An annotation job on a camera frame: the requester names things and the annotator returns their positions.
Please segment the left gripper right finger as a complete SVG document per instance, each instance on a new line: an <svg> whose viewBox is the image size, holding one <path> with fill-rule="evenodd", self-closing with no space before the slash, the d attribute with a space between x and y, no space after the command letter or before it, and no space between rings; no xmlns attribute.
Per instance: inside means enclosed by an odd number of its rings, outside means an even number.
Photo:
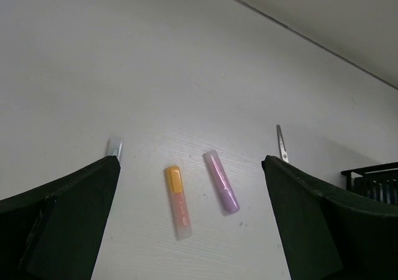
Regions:
<svg viewBox="0 0 398 280"><path fill-rule="evenodd" d="M397 206L262 162L292 279L397 279Z"/></svg>

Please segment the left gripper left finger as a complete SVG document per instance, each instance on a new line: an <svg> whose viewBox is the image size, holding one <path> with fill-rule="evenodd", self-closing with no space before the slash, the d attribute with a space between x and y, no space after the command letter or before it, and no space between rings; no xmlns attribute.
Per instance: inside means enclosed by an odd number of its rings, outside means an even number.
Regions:
<svg viewBox="0 0 398 280"><path fill-rule="evenodd" d="M106 156L1 200L1 279L91 279L120 170Z"/></svg>

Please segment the orange highlighter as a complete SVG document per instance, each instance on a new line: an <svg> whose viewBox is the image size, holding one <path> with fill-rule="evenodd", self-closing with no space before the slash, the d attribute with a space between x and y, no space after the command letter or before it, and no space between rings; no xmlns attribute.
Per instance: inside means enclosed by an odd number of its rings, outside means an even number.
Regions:
<svg viewBox="0 0 398 280"><path fill-rule="evenodd" d="M192 235L192 226L179 166L170 166L166 168L165 176L167 179L177 238L179 240L189 238Z"/></svg>

